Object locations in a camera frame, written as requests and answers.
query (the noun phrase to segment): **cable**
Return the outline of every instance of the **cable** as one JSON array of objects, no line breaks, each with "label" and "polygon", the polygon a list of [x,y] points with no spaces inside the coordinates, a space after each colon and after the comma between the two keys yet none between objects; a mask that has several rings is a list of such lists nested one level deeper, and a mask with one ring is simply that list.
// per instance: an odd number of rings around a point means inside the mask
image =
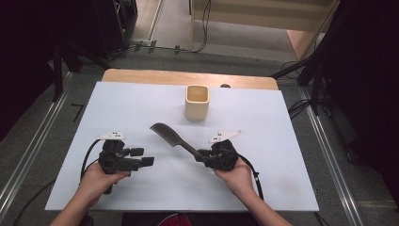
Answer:
[{"label": "cable", "polygon": [[207,4],[205,6],[205,9],[203,11],[203,14],[202,14],[202,29],[203,29],[204,38],[203,38],[202,46],[198,50],[184,50],[184,49],[177,50],[175,48],[168,48],[168,47],[131,45],[126,50],[119,51],[117,53],[111,54],[110,56],[126,53],[131,50],[136,50],[137,47],[147,48],[147,49],[172,50],[172,51],[179,51],[181,53],[199,53],[199,52],[201,52],[206,47],[206,43],[208,41],[208,23],[209,23],[209,15],[211,13],[211,4],[212,4],[211,0],[208,0]]},{"label": "cable", "polygon": [[317,213],[317,212],[313,212],[313,213],[316,215],[316,218],[319,221],[320,225],[324,226],[324,223],[325,223],[327,226],[329,226],[327,221],[324,218],[322,218],[322,216],[319,213]]},{"label": "cable", "polygon": [[[287,61],[287,62],[283,63],[283,64],[281,65],[281,67],[279,67],[279,69],[282,70],[282,68],[283,68],[286,64],[288,64],[288,63],[299,63],[299,61]],[[285,74],[284,76],[285,76],[286,78],[289,78],[289,79],[296,79],[296,77],[290,77],[290,76],[288,76],[288,74]]]},{"label": "cable", "polygon": [[[206,47],[206,42],[208,41],[208,22],[209,22],[209,15],[211,14],[211,4],[212,4],[211,0],[208,0],[208,3],[206,4],[205,9],[202,14],[202,29],[203,29],[203,35],[204,35],[202,46],[198,50],[193,51],[193,53],[199,53]],[[207,15],[206,24],[205,24],[204,20],[205,20],[205,14],[206,14],[205,12],[206,12],[207,8],[208,8],[208,15]]]},{"label": "cable", "polygon": [[253,173],[253,178],[255,179],[255,183],[256,183],[256,187],[258,187],[258,194],[259,197],[263,200],[263,192],[262,192],[262,186],[261,186],[261,181],[259,180],[259,172],[255,171],[255,169],[253,168],[252,164],[250,164],[249,160],[247,160],[245,157],[243,157],[241,154],[238,154],[238,156],[241,157],[241,159],[243,159],[243,161],[245,163],[247,163],[247,165],[249,165],[250,169],[252,170]]},{"label": "cable", "polygon": [[83,160],[82,169],[81,169],[81,171],[80,171],[80,180],[82,180],[83,175],[85,174],[86,163],[87,163],[87,161],[88,161],[88,156],[90,155],[91,150],[94,148],[94,146],[95,146],[99,141],[100,141],[100,139],[96,139],[96,140],[91,144],[91,146],[88,148],[88,152],[86,153],[85,160]]},{"label": "cable", "polygon": [[45,189],[47,189],[48,187],[50,187],[54,182],[56,181],[56,179],[54,179],[53,181],[51,181],[49,184],[45,185],[38,193],[36,193],[32,199],[30,199],[26,205],[24,206],[24,208],[21,210],[20,214],[18,215],[17,218],[15,218],[14,223],[12,224],[13,226],[18,226],[20,224],[20,220],[21,217],[24,213],[24,211],[27,209],[27,207],[32,203],[32,201],[34,201]]}]

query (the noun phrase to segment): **metal frame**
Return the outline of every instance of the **metal frame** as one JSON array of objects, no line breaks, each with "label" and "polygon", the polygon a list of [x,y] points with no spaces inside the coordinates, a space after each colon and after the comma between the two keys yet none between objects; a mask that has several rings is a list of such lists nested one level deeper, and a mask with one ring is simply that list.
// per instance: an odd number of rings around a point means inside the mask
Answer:
[{"label": "metal frame", "polygon": [[[299,92],[302,99],[310,99],[310,94],[302,87],[299,87]],[[343,178],[343,174],[335,158],[334,152],[329,145],[325,130],[318,116],[316,116],[310,106],[307,108],[309,118],[311,120],[311,125],[313,126],[314,132],[320,143],[322,153],[326,159],[326,163],[331,174],[334,185],[337,189],[338,195],[340,196],[341,203],[343,204],[343,209],[348,217],[349,223],[352,226],[363,226],[363,221],[361,220],[359,210],[356,206],[355,200],[352,197],[352,193]]]},{"label": "metal frame", "polygon": [[46,139],[59,110],[63,106],[68,95],[70,83],[73,80],[72,73],[67,73],[64,78],[64,92],[60,95],[57,102],[51,104],[47,114],[41,122],[36,134],[30,141],[23,157],[15,168],[14,172],[8,179],[6,185],[2,188],[0,194],[0,224],[3,221],[12,201],[14,200],[26,174],[35,161],[36,155],[40,151],[41,144]]}]

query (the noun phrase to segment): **wooden table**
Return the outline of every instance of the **wooden table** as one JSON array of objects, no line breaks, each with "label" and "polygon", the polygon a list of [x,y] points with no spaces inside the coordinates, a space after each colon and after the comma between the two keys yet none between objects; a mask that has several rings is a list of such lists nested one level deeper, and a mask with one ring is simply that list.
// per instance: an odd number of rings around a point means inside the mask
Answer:
[{"label": "wooden table", "polygon": [[[208,0],[192,0],[191,49],[194,22],[202,20],[207,3]],[[213,0],[209,21],[287,29],[300,60],[319,34],[327,30],[339,3],[339,0]]]},{"label": "wooden table", "polygon": [[220,87],[223,84],[228,84],[232,88],[279,90],[274,78],[214,73],[110,69],[104,73],[102,81],[182,86],[203,85],[209,87]]}]

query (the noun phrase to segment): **white paper sheet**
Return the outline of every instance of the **white paper sheet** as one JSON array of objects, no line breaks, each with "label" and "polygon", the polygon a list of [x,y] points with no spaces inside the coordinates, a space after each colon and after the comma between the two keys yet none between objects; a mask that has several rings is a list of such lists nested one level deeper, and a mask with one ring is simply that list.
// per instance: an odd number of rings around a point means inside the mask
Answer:
[{"label": "white paper sheet", "polygon": [[[184,117],[184,95],[185,86],[97,83],[45,209],[61,210],[68,203],[96,137],[121,131],[125,147],[144,148],[154,165],[120,181],[93,210],[247,211],[211,169],[150,129],[162,122],[196,149],[209,149],[217,132],[241,130],[231,142],[260,173],[265,201],[275,210],[319,210],[280,91],[211,88],[204,121]],[[102,146],[100,141],[94,147],[88,163]]]}]

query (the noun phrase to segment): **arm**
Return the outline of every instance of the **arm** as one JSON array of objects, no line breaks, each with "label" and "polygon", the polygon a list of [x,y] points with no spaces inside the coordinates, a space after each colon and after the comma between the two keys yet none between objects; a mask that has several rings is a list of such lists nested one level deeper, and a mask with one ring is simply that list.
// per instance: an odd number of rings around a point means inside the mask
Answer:
[{"label": "arm", "polygon": [[79,225],[85,213],[100,199],[112,184],[128,176],[130,172],[105,174],[99,163],[91,165],[85,173],[70,202],[50,224],[51,226]]},{"label": "arm", "polygon": [[225,181],[231,193],[247,207],[260,225],[291,225],[256,194],[250,168],[241,158],[237,160],[233,170],[215,170],[215,174]]}]

